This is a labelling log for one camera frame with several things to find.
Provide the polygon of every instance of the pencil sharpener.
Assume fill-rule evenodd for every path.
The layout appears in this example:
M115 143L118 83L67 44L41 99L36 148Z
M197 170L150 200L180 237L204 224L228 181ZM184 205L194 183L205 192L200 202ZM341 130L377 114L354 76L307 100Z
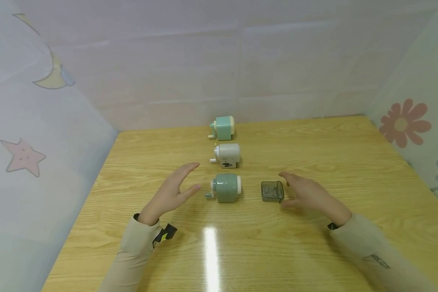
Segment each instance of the pencil sharpener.
M213 134L208 136L209 139L217 138L219 141L226 141L234 137L235 122L232 116L217 117L209 126L213 130Z
M284 199L284 188L280 181L261 182L261 200L263 202L281 202Z
M205 198L216 198L218 203L234 203L242 192L240 176L231 173L219 173L211 181L211 193Z
M215 158L210 159L211 163L219 162L221 168L237 168L240 162L240 145L221 144L214 147Z

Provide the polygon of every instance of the gray translucent container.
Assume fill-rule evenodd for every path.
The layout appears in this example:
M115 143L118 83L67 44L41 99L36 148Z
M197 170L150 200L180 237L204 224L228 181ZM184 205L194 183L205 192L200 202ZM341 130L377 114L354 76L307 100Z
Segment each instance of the gray translucent container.
M261 199L263 202L280 202L284 199L284 188L280 181L261 182Z

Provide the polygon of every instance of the moon decal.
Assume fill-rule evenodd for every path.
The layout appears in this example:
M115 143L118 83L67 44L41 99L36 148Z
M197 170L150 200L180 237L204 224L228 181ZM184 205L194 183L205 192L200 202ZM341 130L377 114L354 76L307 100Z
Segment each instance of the moon decal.
M19 18L40 36L39 32L37 32L37 30L35 30L34 27L32 27L32 25L29 23L29 19L26 17L26 15L23 13L16 13L13 14L13 16ZM52 70L46 77L42 78L41 80L34 81L33 83L46 89L59 89L65 86L73 86L75 81L71 78L71 75L63 68L62 62L60 62L60 59L54 55L50 47L49 51L52 58Z

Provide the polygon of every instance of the pink flower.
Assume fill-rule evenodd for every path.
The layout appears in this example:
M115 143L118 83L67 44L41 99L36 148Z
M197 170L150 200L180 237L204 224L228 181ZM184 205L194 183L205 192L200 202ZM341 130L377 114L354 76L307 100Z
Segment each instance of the pink flower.
M432 128L431 123L419 120L428 110L426 104L419 103L413 108L412 106L412 99L406 99L402 108L399 103L395 103L388 111L388 116L381 118L383 125L380 127L380 132L389 143L395 141L400 148L407 146L407 137L414 144L422 145L423 139L416 132L424 133Z

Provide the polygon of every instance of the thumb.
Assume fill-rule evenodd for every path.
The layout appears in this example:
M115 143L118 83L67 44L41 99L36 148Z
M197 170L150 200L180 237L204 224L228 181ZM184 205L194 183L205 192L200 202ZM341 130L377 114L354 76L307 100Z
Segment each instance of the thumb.
M200 190L200 188L201 185L192 185L188 190L184 191L178 196L181 198L183 202L187 202L187 200L191 198L194 194L196 194L198 190Z
M288 199L281 202L282 208L295 208L298 207L300 204L299 199Z

